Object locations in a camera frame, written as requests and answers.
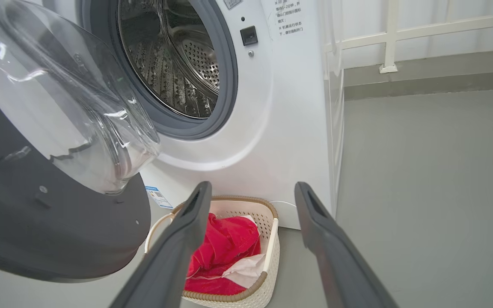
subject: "white plastic basket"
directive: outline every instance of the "white plastic basket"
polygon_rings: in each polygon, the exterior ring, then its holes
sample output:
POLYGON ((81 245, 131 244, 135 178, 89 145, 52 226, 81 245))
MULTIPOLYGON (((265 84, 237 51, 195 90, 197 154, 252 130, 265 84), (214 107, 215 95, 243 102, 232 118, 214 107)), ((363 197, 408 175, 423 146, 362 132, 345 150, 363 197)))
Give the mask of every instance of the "white plastic basket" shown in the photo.
MULTIPOLYGON (((149 230, 146 239, 146 252, 153 232, 158 225, 165 219, 173 219, 182 209, 182 205, 176 207, 172 213, 159 219, 149 230)), ((261 252, 266 254, 264 270, 252 287, 234 296, 204 294, 184 290, 182 297, 190 302, 212 308, 264 308, 271 300, 277 271, 279 270, 280 245, 277 234, 279 218, 276 209, 264 199, 222 195, 213 197, 210 212, 219 219, 245 215, 250 215, 254 218, 260 232, 261 252)))

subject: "floor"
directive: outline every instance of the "floor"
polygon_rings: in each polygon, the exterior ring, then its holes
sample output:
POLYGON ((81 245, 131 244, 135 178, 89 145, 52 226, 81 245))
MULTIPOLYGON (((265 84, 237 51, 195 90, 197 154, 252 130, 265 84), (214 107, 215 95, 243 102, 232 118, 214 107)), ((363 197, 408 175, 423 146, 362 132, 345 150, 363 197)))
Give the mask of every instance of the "floor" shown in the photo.
MULTIPOLYGON (((349 101, 345 112, 337 220, 399 306, 493 307, 493 91, 349 101)), ((152 208, 153 222, 168 212, 152 208)), ((279 236, 268 308, 326 307, 300 232, 279 236)), ((107 307, 140 259, 80 284, 0 272, 0 308, 107 307)))

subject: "basket handle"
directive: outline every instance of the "basket handle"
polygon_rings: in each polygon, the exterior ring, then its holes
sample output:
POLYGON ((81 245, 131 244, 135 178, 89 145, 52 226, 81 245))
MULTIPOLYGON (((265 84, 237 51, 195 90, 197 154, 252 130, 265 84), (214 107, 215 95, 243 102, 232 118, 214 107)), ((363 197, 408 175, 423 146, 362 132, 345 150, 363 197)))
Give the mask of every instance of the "basket handle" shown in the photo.
POLYGON ((157 227, 161 224, 161 222, 163 222, 163 220, 165 220, 169 217, 170 217, 170 222, 172 222, 174 220, 175 216, 176 215, 174 213, 166 214, 162 218, 159 218, 159 220, 157 220, 157 222, 153 226, 151 226, 151 228, 147 234, 146 243, 144 245, 144 255, 147 254, 147 252, 149 251, 149 242, 151 242, 151 238, 153 237, 153 234, 155 233, 155 230, 157 229, 157 227))

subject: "front-loading washing machine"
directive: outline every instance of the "front-loading washing machine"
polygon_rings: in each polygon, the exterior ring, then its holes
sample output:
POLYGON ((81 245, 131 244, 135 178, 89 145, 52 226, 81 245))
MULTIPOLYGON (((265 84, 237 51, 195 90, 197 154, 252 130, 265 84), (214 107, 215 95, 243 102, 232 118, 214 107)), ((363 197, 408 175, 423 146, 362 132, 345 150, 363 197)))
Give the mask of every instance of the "front-loading washing machine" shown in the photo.
POLYGON ((305 181, 335 215, 340 1, 34 2, 98 37, 125 73, 159 132, 160 154, 140 173, 160 205, 209 180, 215 194, 271 201, 281 226, 299 228, 293 187, 305 181))

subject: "washing machine door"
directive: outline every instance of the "washing machine door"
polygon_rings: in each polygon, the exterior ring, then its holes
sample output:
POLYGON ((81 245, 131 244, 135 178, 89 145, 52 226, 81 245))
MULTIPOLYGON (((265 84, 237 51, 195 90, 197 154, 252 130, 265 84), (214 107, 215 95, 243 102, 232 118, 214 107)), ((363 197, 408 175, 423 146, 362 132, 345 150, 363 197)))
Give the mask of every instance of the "washing machine door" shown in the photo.
POLYGON ((121 269, 150 226, 138 171, 158 154, 105 43, 0 0, 0 268, 49 280, 121 269))

